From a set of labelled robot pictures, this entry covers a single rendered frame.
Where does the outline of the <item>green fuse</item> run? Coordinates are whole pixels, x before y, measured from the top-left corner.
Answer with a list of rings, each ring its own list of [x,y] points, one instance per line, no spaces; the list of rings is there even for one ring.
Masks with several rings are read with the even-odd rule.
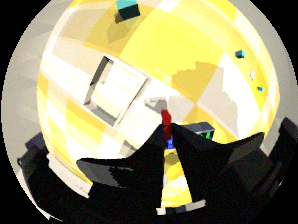
[[[210,132],[202,132],[202,137],[208,137],[209,139]]]

